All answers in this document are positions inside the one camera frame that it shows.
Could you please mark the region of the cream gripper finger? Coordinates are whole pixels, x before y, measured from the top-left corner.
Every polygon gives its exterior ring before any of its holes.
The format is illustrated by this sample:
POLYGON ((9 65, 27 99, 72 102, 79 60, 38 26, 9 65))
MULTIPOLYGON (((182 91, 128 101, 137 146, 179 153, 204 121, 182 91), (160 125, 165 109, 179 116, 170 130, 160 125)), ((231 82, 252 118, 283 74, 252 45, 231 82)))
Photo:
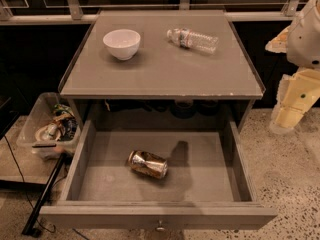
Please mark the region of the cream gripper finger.
POLYGON ((319 99, 319 70, 300 67, 292 76, 284 74, 279 82, 270 130, 275 134, 289 133, 319 99))
POLYGON ((265 50, 273 53, 287 53, 287 36, 289 28, 284 28, 276 37, 270 40, 265 50))

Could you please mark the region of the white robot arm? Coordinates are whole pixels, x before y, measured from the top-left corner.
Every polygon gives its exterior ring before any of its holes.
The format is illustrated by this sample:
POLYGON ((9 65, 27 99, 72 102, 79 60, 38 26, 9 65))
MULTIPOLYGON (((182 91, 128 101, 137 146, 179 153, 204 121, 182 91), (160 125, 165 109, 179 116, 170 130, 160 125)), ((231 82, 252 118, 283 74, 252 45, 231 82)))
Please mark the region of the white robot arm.
POLYGON ((285 53, 298 67, 292 76, 282 76, 269 125, 272 132, 286 134, 320 99, 320 0, 309 0, 265 49, 285 53))

